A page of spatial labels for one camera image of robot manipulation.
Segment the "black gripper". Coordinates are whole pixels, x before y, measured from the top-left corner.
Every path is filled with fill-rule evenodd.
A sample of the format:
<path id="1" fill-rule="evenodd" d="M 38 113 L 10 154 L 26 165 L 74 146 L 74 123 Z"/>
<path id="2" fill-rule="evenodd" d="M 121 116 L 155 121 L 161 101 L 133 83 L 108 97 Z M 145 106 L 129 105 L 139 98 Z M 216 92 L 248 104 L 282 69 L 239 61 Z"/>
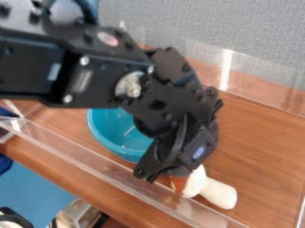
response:
<path id="1" fill-rule="evenodd" d="M 133 176 L 153 183 L 160 175 L 185 176 L 208 158 L 219 142 L 216 119 L 207 126 L 185 120 L 149 144 L 136 162 Z"/>

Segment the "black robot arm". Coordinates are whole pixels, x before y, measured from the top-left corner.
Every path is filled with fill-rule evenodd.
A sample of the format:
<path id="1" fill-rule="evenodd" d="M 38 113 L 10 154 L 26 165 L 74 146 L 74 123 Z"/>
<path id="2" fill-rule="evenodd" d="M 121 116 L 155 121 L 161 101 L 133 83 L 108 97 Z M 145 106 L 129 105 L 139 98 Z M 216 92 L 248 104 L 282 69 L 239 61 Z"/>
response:
<path id="1" fill-rule="evenodd" d="M 172 48 L 141 49 L 119 28 L 81 16 L 53 19 L 56 0 L 0 0 L 0 98 L 49 107 L 123 109 L 151 138 L 135 177 L 188 175 L 215 150 L 223 101 Z"/>

